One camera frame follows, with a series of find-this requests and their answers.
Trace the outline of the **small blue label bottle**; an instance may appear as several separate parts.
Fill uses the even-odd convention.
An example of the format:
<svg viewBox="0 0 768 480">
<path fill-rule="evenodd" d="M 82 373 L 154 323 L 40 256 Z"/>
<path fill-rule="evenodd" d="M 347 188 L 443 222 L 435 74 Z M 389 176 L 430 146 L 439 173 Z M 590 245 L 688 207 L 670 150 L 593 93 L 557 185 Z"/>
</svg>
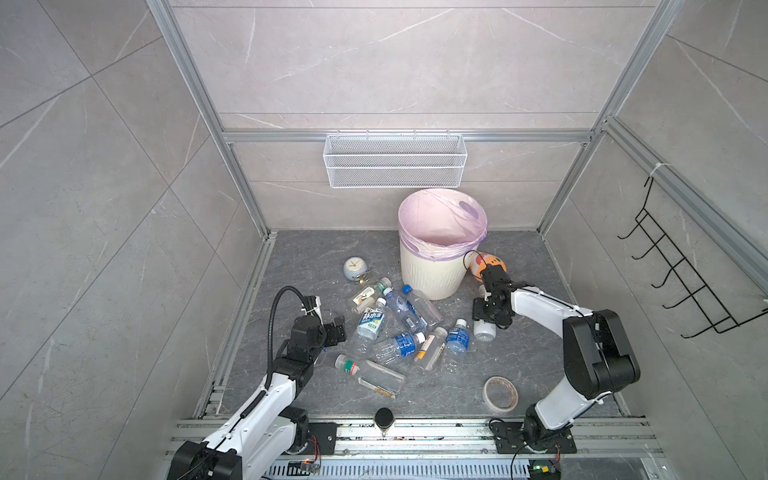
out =
<svg viewBox="0 0 768 480">
<path fill-rule="evenodd" d="M 466 353 L 470 346 L 470 332 L 465 319 L 457 319 L 454 327 L 448 332 L 446 348 L 455 353 Z"/>
</svg>

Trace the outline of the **clear bottle red green cap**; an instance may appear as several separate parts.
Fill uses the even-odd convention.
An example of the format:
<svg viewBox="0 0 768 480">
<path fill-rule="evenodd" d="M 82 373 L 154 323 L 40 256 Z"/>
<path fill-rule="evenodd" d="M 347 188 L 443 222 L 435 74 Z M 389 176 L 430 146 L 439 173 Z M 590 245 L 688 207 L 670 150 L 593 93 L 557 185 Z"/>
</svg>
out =
<svg viewBox="0 0 768 480">
<path fill-rule="evenodd" d="M 337 356 L 334 366 L 354 377 L 357 382 L 381 395 L 395 398 L 401 391 L 406 377 L 370 360 L 357 360 L 345 354 Z"/>
</svg>

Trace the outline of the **orange white label bottle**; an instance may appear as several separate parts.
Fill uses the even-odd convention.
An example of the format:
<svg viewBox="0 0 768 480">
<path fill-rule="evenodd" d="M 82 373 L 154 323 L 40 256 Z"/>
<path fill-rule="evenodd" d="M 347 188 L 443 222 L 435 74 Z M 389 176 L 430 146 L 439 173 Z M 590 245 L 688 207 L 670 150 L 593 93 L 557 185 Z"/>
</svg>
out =
<svg viewBox="0 0 768 480">
<path fill-rule="evenodd" d="M 439 360 L 447 339 L 448 332 L 443 327 L 436 327 L 430 333 L 417 352 L 414 364 L 423 372 L 432 371 Z"/>
</svg>

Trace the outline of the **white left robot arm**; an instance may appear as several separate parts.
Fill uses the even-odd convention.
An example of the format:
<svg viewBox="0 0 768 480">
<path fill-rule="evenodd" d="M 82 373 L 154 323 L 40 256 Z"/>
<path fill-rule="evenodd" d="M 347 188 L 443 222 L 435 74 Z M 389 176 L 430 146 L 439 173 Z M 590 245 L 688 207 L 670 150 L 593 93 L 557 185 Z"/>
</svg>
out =
<svg viewBox="0 0 768 480">
<path fill-rule="evenodd" d="M 320 353 L 346 340 L 345 319 L 322 324 L 315 314 L 295 319 L 264 377 L 249 399 L 201 442 L 175 452 L 169 479 L 259 479 L 285 452 L 312 444 L 305 410 L 292 403 L 308 384 Z"/>
</svg>

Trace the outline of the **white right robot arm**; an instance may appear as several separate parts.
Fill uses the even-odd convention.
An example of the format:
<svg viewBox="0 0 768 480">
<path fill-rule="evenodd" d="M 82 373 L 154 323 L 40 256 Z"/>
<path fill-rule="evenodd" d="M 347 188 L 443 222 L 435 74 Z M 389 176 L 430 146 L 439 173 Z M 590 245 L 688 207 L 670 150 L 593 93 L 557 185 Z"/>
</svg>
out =
<svg viewBox="0 0 768 480">
<path fill-rule="evenodd" d="M 477 324 L 507 329 L 515 316 L 522 316 L 562 340 L 564 377 L 529 406 L 522 423 L 522 438 L 530 450 L 555 447 L 594 404 L 639 381 L 640 366 L 616 312 L 572 305 L 528 283 L 514 282 L 500 265 L 487 265 L 475 277 L 482 282 L 472 307 Z"/>
</svg>

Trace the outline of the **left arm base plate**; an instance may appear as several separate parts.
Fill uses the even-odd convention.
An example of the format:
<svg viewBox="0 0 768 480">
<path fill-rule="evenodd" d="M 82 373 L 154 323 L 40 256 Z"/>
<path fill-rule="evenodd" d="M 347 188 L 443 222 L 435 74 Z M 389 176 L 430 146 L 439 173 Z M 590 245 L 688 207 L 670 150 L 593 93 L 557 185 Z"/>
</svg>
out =
<svg viewBox="0 0 768 480">
<path fill-rule="evenodd" d="M 314 422 L 297 425 L 292 442 L 286 450 L 290 455 L 333 455 L 339 425 L 334 422 Z"/>
</svg>

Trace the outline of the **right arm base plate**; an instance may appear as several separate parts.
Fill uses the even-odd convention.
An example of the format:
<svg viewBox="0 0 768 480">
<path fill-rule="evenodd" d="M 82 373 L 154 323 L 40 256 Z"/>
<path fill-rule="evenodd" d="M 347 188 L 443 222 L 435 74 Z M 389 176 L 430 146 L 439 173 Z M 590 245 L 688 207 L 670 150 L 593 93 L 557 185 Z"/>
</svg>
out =
<svg viewBox="0 0 768 480">
<path fill-rule="evenodd" d="M 512 422 L 497 418 L 488 422 L 488 428 L 499 454 L 512 454 L 525 449 L 540 454 L 577 452 L 570 428 L 547 430 L 535 422 Z"/>
</svg>

